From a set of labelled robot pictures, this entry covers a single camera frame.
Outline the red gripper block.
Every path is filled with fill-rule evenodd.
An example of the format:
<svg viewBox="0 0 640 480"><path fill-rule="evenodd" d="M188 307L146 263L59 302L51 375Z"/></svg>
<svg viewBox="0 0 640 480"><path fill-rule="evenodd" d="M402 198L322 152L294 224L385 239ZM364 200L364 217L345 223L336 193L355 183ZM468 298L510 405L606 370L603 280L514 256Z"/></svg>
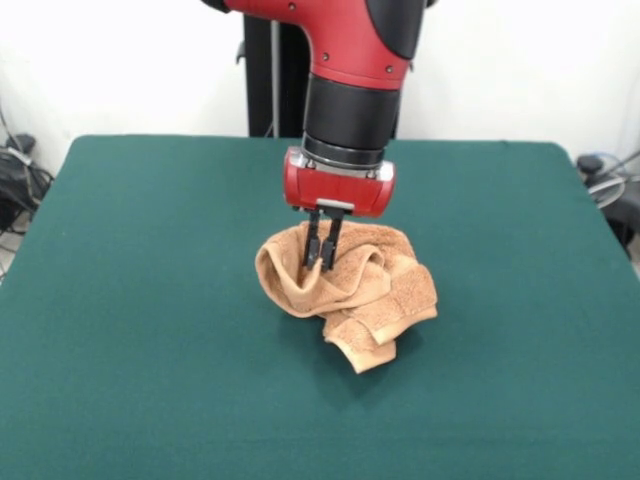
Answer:
<svg viewBox="0 0 640 480"><path fill-rule="evenodd" d="M318 232L322 211L316 208L377 218L389 205L395 182L396 166L389 161L369 170L338 168L312 160L300 148L289 148L284 157L284 198L309 214L302 265L313 268L321 259L322 271L334 266L344 216L331 218L328 235L321 242Z"/></svg>

